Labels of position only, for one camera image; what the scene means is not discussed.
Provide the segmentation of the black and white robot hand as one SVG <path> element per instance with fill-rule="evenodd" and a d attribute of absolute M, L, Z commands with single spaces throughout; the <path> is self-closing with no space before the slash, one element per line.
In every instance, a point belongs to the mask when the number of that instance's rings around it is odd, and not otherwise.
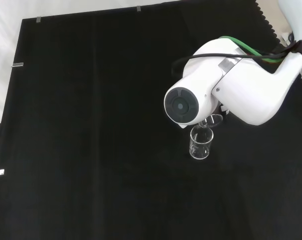
<path fill-rule="evenodd" d="M 223 120 L 225 121 L 229 113 L 230 111 L 221 102 L 219 102 L 215 110 L 215 114 L 221 115 L 223 117 Z"/>

